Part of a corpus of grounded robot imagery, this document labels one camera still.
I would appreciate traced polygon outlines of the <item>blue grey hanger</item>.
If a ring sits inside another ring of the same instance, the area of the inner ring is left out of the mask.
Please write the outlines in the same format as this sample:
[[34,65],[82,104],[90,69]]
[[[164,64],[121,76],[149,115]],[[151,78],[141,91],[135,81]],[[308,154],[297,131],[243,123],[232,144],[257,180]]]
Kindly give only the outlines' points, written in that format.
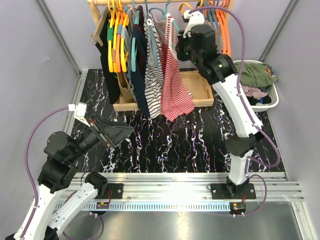
[[156,38],[155,38],[155,33],[153,30],[153,21],[151,20],[151,15],[149,13],[149,8],[148,8],[148,1],[145,0],[145,8],[146,8],[146,25],[147,25],[147,30],[149,33],[149,44],[150,44],[150,51],[151,51],[151,55],[153,58],[153,62],[154,62],[154,66],[158,67],[159,66],[159,60],[158,60],[158,54],[157,54],[157,43],[156,43]]

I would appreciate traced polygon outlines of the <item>black white striped tank top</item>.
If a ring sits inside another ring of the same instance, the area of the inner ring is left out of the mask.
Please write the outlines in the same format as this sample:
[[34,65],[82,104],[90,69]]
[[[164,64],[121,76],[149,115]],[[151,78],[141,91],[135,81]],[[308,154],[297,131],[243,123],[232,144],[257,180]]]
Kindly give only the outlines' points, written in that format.
[[152,58],[152,52],[150,49],[150,42],[149,42],[149,33],[147,29],[147,15],[145,16],[144,20],[144,34],[147,40],[147,47],[146,47],[146,71],[145,71],[145,96],[149,108],[150,118],[154,119],[161,114],[161,98],[162,98],[162,86],[164,82],[164,75],[161,63],[161,51],[162,46],[159,40],[159,35],[157,29],[153,22],[153,31],[156,41],[157,47],[157,58],[159,61],[159,66],[156,67],[154,64],[154,60]]

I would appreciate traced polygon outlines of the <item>teal hanger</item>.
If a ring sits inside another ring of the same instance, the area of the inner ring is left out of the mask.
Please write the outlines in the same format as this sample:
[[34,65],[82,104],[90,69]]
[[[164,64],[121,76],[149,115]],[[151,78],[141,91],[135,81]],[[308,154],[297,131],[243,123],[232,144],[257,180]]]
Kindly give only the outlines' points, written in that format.
[[[148,12],[149,14],[152,14],[152,11],[159,11],[159,12],[161,12],[161,17],[162,17],[162,19],[165,20],[166,17],[167,17],[167,14],[169,13],[169,12],[168,12],[168,6],[169,6],[169,4],[170,4],[171,2],[172,2],[172,0],[166,0],[166,1],[165,1],[165,7],[164,7],[164,9],[159,8],[159,7],[152,7],[152,8],[150,8],[149,10],[147,10],[147,12]],[[173,22],[172,22],[172,23],[173,23],[173,25],[174,25],[177,33],[179,33],[180,28],[179,28],[178,24],[176,23],[175,19],[173,19]]]

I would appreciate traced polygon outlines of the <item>red striped tank top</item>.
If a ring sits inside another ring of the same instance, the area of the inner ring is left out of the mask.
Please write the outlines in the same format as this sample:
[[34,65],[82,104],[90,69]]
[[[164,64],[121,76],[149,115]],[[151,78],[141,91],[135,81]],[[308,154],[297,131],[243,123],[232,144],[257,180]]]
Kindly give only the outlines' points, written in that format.
[[178,43],[174,18],[167,13],[162,21],[155,21],[161,45],[160,59],[163,71],[161,90],[161,114],[171,122],[180,115],[191,113],[195,105],[192,94],[185,87],[181,73],[180,61],[175,46]]

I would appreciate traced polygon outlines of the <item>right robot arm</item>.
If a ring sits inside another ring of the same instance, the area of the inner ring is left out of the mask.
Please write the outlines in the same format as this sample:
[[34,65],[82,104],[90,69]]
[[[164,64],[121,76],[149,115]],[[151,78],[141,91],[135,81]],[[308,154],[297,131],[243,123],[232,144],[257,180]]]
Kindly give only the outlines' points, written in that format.
[[236,135],[225,141],[230,152],[230,171],[221,190],[227,198],[241,198],[249,190],[246,173],[256,143],[263,139],[262,122],[253,112],[240,83],[237,69],[227,54],[217,50],[215,31],[204,23],[188,26],[178,33],[177,57],[191,61],[223,101]]

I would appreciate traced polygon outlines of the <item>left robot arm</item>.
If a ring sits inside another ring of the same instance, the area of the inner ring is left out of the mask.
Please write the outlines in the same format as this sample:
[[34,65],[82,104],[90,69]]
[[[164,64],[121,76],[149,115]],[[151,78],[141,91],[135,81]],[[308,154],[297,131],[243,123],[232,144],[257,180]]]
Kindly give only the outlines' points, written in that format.
[[78,172],[75,162],[99,144],[116,148],[134,132],[134,128],[126,123],[89,121],[89,128],[76,139],[64,131],[56,131],[49,136],[44,148],[47,160],[37,179],[32,205],[18,231],[6,239],[57,240],[87,203],[109,193],[107,178],[92,172],[69,200],[55,211],[60,197]]

